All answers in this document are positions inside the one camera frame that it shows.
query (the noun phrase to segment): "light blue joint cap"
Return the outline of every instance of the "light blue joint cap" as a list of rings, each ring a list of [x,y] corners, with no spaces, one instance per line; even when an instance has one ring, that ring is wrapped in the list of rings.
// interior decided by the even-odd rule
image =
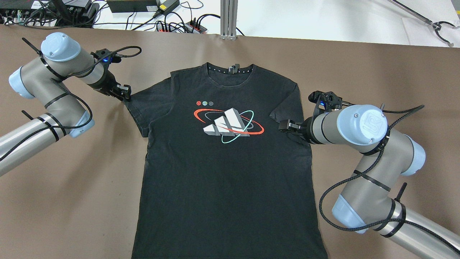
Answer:
[[[410,164],[409,168],[405,172],[401,173],[403,176],[413,175],[418,169],[422,168],[426,158],[425,150],[423,147],[409,136],[407,137],[412,142],[412,147],[414,148],[414,158],[412,159],[412,163]]]
[[[13,88],[13,90],[20,96],[27,99],[33,99],[35,96],[31,95],[24,86],[23,80],[21,78],[21,68],[22,67],[14,71],[8,78],[8,81],[10,82],[11,88]]]
[[[41,43],[43,55],[57,62],[64,62],[80,54],[81,47],[78,42],[62,32],[51,33]]]
[[[337,129],[351,144],[359,146],[379,142],[388,123],[383,112],[373,105],[353,105],[343,109],[337,117]]]
[[[358,213],[353,210],[341,194],[332,208],[332,214],[347,228],[359,228],[366,225]],[[368,229],[363,229],[355,232],[358,234],[364,234],[367,230]]]
[[[82,124],[84,124],[85,122],[87,122],[89,119],[89,113],[87,111],[85,111],[85,113],[83,114],[83,116],[81,116],[80,120],[77,122],[77,124],[75,126],[80,126]],[[92,126],[94,126],[94,119],[91,119],[91,121],[86,124],[85,126],[81,127],[81,128],[76,128],[76,129],[72,129],[69,133],[69,135],[73,138],[76,138],[78,136],[80,136],[81,134],[85,133],[87,130],[89,130]]]

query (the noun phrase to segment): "white desk surface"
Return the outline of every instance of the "white desk surface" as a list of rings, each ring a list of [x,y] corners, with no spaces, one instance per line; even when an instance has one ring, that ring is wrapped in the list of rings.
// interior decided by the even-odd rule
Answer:
[[[203,8],[192,10],[193,17],[205,13],[220,15],[219,0],[202,0],[202,2]],[[400,0],[400,2],[433,22],[448,21],[460,25],[459,17],[450,0]],[[189,3],[192,7],[201,5],[196,0],[189,0]],[[189,9],[179,6],[174,11],[185,22],[190,20]],[[130,14],[132,13],[112,13],[109,8],[106,8],[101,11],[98,23],[125,23]],[[152,12],[138,12],[131,17],[130,22],[143,23],[152,15]],[[443,44],[432,45],[430,41],[409,42],[407,33],[410,32],[405,31],[403,18],[416,19],[387,0],[239,0],[236,26],[246,36],[256,37],[443,46]],[[164,20],[164,16],[161,15],[154,21],[158,19]],[[180,19],[170,14],[167,22],[180,22]],[[208,33],[220,34],[219,19],[206,17],[202,25],[208,28]],[[95,25],[95,28],[125,29],[125,26],[125,24],[105,24]],[[146,25],[138,30],[151,27],[153,25]]]

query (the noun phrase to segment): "electrical cable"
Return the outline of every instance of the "electrical cable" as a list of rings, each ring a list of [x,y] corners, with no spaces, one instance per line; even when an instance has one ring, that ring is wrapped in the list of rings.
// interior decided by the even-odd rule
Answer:
[[[423,107],[425,107],[424,105],[420,105],[418,107],[415,107],[415,108],[412,108],[412,109],[408,109],[408,110],[404,110],[404,111],[383,111],[383,112],[388,112],[388,113],[406,113],[404,114],[403,116],[401,116],[399,119],[397,119],[395,122],[393,122],[390,126],[388,126],[388,130],[387,132],[390,132],[391,129],[396,126],[396,124],[398,124],[399,122],[401,122],[402,120],[404,120],[405,118],[409,117],[410,115],[418,112],[419,110],[421,110]],[[401,222],[403,221],[404,223],[407,223],[409,225],[412,225],[414,227],[417,227],[423,231],[425,231],[426,233],[432,235],[433,237],[435,237],[436,239],[438,239],[439,241],[441,241],[442,243],[444,243],[447,247],[449,247],[450,249],[452,249],[455,253],[457,253],[458,255],[460,255],[460,250],[457,249],[455,246],[453,246],[451,243],[449,243],[447,240],[445,240],[444,238],[442,238],[440,235],[436,234],[435,232],[429,230],[428,228],[424,227],[424,226],[421,226],[417,223],[414,223],[414,222],[411,222],[411,221],[408,221],[408,220],[405,220],[405,219],[401,219],[401,218],[387,218],[387,219],[382,219],[382,220],[379,220],[379,221],[376,221],[376,222],[373,222],[373,223],[370,223],[370,224],[367,224],[365,226],[361,226],[361,227],[357,227],[357,228],[344,228],[344,227],[341,227],[341,226],[338,226],[336,225],[335,223],[333,223],[331,220],[329,220],[326,215],[324,215],[324,211],[322,209],[322,203],[324,201],[324,198],[326,197],[327,194],[329,194],[333,189],[337,188],[338,186],[344,184],[344,183],[347,183],[347,182],[350,182],[350,181],[353,181],[355,179],[358,179],[360,178],[361,176],[369,173],[379,162],[380,162],[380,159],[382,158],[383,156],[383,152],[384,152],[385,148],[383,148],[377,158],[375,159],[375,161],[371,164],[371,166],[369,168],[367,168],[365,171],[363,171],[362,173],[359,173],[353,177],[349,177],[343,181],[340,181],[336,184],[334,184],[333,186],[329,187],[321,196],[319,202],[318,202],[318,207],[319,207],[319,212],[321,214],[321,217],[328,223],[330,224],[331,226],[339,229],[339,230],[342,230],[342,231],[359,231],[359,230],[363,230],[363,229],[367,229],[367,228],[370,228],[370,227],[373,227],[373,226],[376,226],[376,225],[380,225],[380,224],[384,224],[384,223],[388,223],[388,222]]]
[[[203,14],[203,15],[201,15],[200,17],[198,17],[198,19],[196,20],[196,22],[198,23],[198,28],[201,27],[201,22],[203,21],[203,19],[204,19],[205,17],[208,17],[208,16],[212,16],[212,17],[216,17],[216,18],[219,18],[219,19],[220,19],[220,16],[217,15],[217,14],[213,14],[213,13]],[[245,36],[244,33],[242,33],[241,30],[240,30],[238,27],[236,27],[236,29],[241,33],[241,35]]]
[[[89,118],[88,120],[81,124],[81,125],[78,125],[78,126],[47,126],[47,127],[44,127],[44,128],[41,128],[41,129],[38,129],[32,133],[30,133],[29,135],[27,135],[26,137],[24,137],[22,140],[20,140],[16,145],[14,145],[10,150],[8,150],[2,157],[0,157],[0,162],[3,161],[8,155],[10,155],[14,150],[16,150],[20,145],[22,145],[24,142],[26,142],[29,138],[33,137],[34,135],[44,131],[44,130],[48,130],[48,129],[51,129],[51,128],[59,128],[59,129],[78,129],[78,128],[81,128],[81,127],[84,127],[86,126],[88,123],[91,122],[92,120],[92,110],[91,108],[89,107],[89,105],[80,97],[78,97],[77,95],[71,93],[70,91],[68,91],[65,87],[62,87],[60,82],[56,81],[55,79],[51,78],[51,81],[57,85],[61,90],[63,90],[65,93],[69,94],[70,96],[74,97],[75,99],[77,99],[79,102],[81,102],[85,107],[86,109],[88,110],[88,113],[89,113]]]
[[[84,26],[84,25],[88,25],[89,23],[95,24],[95,23],[100,19],[100,13],[101,13],[101,11],[102,11],[103,9],[108,8],[108,6],[107,6],[108,4],[107,4],[107,2],[106,2],[105,0],[95,0],[94,2],[97,2],[97,1],[105,2],[105,4],[104,4],[102,7],[100,7],[99,10],[96,11],[96,13],[93,15],[93,17],[91,17],[88,21],[86,21],[86,22],[84,22],[84,23],[74,24],[73,21],[70,21],[70,22],[72,22],[73,24],[70,25],[70,26],[68,26],[68,27]],[[57,15],[55,12],[51,11],[51,10],[48,8],[48,5],[49,5],[50,3],[51,3],[51,1],[49,1],[49,2],[47,2],[47,3],[44,3],[44,2],[41,1],[41,5],[42,5],[42,6],[41,6],[40,8],[38,8],[37,10],[31,12],[30,15],[29,15],[27,18],[25,18],[22,22],[18,22],[18,23],[10,22],[10,23],[7,23],[7,24],[5,24],[5,25],[6,25],[6,26],[9,26],[9,25],[22,25],[22,26],[24,26],[24,27],[36,29],[36,28],[34,28],[34,27],[29,26],[28,24],[29,24],[29,23],[33,23],[32,26],[34,26],[36,22],[39,22],[39,23],[41,23],[41,24],[44,25],[44,23],[50,23],[50,22],[53,22],[53,21],[56,20],[56,19],[57,19],[57,20],[63,19],[62,17],[60,17],[59,15]],[[45,18],[45,17],[41,16],[41,18],[40,18],[40,17],[36,18],[36,15],[37,15],[37,14],[40,14],[41,12],[44,12],[44,10],[47,10],[47,11],[51,14],[52,17],[51,17],[51,18]]]
[[[151,22],[153,19],[157,18],[158,16],[160,16],[161,14],[161,9],[158,9],[155,14],[152,16],[152,18],[150,20],[148,20],[147,22],[143,23],[143,24],[140,24],[138,27],[132,29],[132,30],[136,30],[144,25],[146,25],[147,23]]]
[[[180,25],[180,24],[175,23],[175,22],[171,22],[171,23],[169,23],[169,24],[170,24],[170,25],[173,25],[173,28],[174,28],[174,29],[173,29],[172,31],[170,31],[170,32],[173,32],[173,31],[177,30],[177,31],[179,31],[179,32],[181,32],[181,33],[188,33],[188,28],[187,28],[185,25]]]
[[[118,52],[120,51],[123,51],[123,50],[126,50],[126,49],[130,49],[130,48],[135,48],[135,49],[138,49],[139,51],[135,54],[132,54],[132,55],[120,55],[118,54],[117,57],[119,58],[132,58],[132,57],[135,57],[137,55],[139,55],[141,52],[142,52],[142,48],[139,47],[139,46],[126,46],[126,47],[122,47],[122,48],[119,48],[115,51],[111,51],[107,54],[105,54],[104,56],[102,56],[100,59],[98,59],[96,62],[94,62],[94,64],[92,64],[91,66],[89,66],[88,68],[84,69],[83,71],[80,71],[80,72],[76,72],[76,73],[71,73],[67,76],[65,76],[65,79],[69,78],[69,77],[73,77],[73,76],[76,76],[76,75],[80,75],[80,74],[83,74],[83,73],[86,73],[86,72],[89,72],[91,69],[93,69],[97,64],[101,63],[103,61],[104,58],[108,57],[108,56],[111,56],[112,54],[117,54]]]
[[[128,29],[128,22],[129,22],[129,18],[131,18],[131,16],[133,16],[136,12],[132,12],[132,14],[130,16],[128,16],[128,19],[126,19],[126,27],[125,27],[125,30]]]
[[[155,27],[145,29],[144,31],[148,31],[148,30],[151,30],[151,29],[157,30],[157,29],[158,29],[158,23],[161,23],[161,22],[162,22],[162,21],[156,21],[156,22],[154,22],[153,25],[155,25]]]
[[[183,8],[190,9],[190,10],[191,10],[191,9],[200,9],[200,8],[202,8],[202,7],[204,6],[203,2],[201,2],[200,0],[197,0],[197,1],[201,3],[201,6],[200,6],[200,7],[190,7],[190,4],[189,4],[188,1],[185,1],[185,2],[181,3],[180,6],[182,6]]]
[[[50,28],[33,27],[33,26],[30,26],[30,25],[24,25],[24,24],[17,24],[17,25],[27,27],[27,28],[31,28],[31,29],[54,30],[54,29],[63,29],[63,28],[76,28],[76,26],[85,25],[85,24],[86,23],[74,24],[74,25],[65,25],[65,26],[60,26],[60,27],[50,27]],[[123,24],[123,25],[126,25],[126,23],[96,23],[96,24],[92,24],[92,25],[105,25],[105,24]],[[134,24],[134,25],[138,25],[138,24],[139,25],[154,25],[155,23],[143,23],[143,24],[129,23],[129,24]]]
[[[134,21],[134,19],[136,19],[136,16],[138,15],[138,12],[135,12],[134,13],[134,16],[132,17],[132,20]],[[129,24],[129,29],[131,30],[132,29],[132,24],[130,23]]]
[[[179,19],[181,20],[181,23],[184,25],[184,27],[183,27],[184,30],[185,30],[186,32],[188,32],[188,28],[185,26],[184,20],[183,20],[182,17],[181,17],[180,15],[178,15],[176,12],[170,12],[170,13],[168,13],[167,15],[165,15],[165,24],[168,24],[168,23],[166,22],[166,17],[167,17],[169,14],[171,14],[171,13],[173,13],[173,14],[175,14],[177,17],[179,17]]]

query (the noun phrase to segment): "printed graphic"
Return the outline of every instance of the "printed graphic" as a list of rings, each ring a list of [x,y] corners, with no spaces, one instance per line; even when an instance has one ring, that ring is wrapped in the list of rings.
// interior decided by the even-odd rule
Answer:
[[[251,118],[243,116],[243,114],[245,113],[250,113]],[[198,109],[194,112],[194,116],[203,123],[206,122],[203,119],[201,119],[200,116],[204,117],[208,121],[214,121],[214,124],[210,124],[204,127],[203,131],[204,133],[212,136],[221,135],[222,143],[224,144],[230,143],[239,137],[260,135],[265,131],[265,129],[259,123],[253,120],[253,111],[244,111],[242,113],[239,113],[235,108],[231,108],[227,111],[214,109]],[[231,139],[225,141],[224,137],[231,137]]]

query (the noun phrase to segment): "adidas logo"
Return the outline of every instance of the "adidas logo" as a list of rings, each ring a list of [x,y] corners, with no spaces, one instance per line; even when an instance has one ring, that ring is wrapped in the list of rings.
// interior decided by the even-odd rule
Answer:
[[[236,136],[249,137],[247,132],[247,125],[243,123],[240,113],[231,108],[224,112],[224,115],[215,119],[214,124],[208,125],[203,128],[203,131],[212,136]]]

